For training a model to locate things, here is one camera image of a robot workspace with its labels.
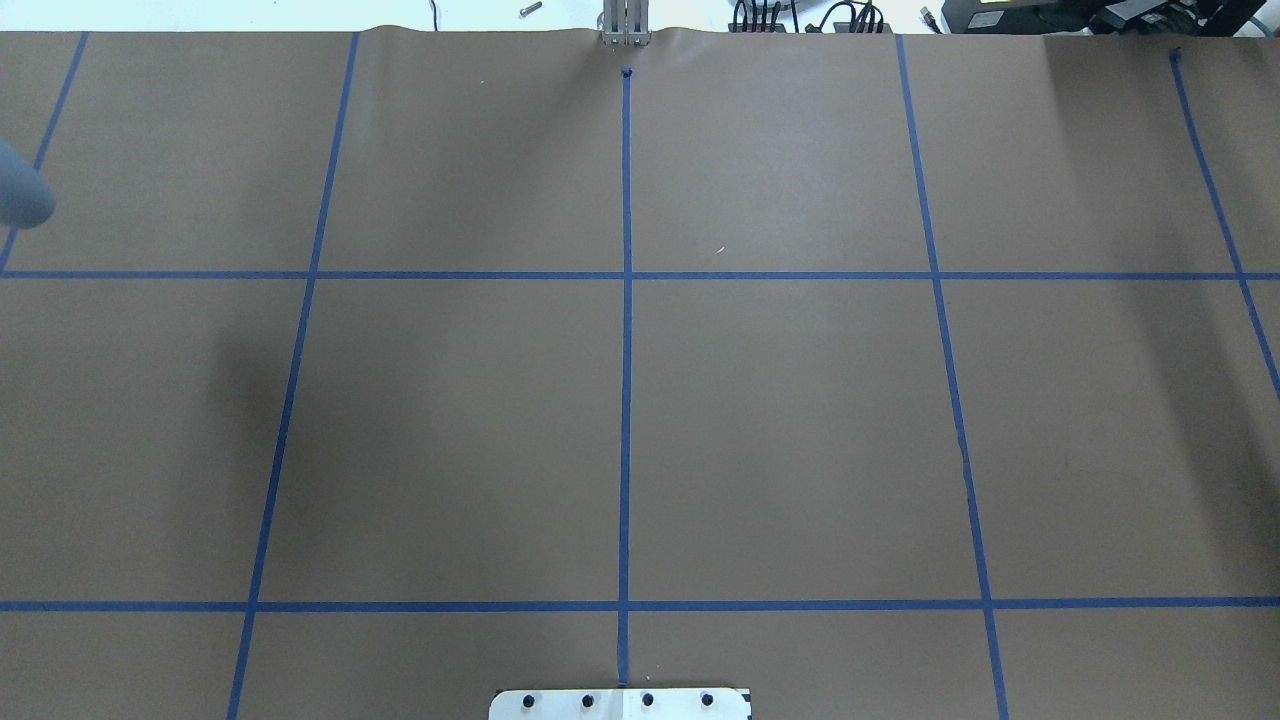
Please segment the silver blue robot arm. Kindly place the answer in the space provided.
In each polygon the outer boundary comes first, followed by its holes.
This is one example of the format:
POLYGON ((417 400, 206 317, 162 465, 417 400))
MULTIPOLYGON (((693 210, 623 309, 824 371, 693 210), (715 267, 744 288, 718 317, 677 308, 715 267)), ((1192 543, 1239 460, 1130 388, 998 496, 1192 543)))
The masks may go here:
POLYGON ((1 140, 1 225, 19 231, 42 225, 55 213, 50 184, 10 143, 1 140))

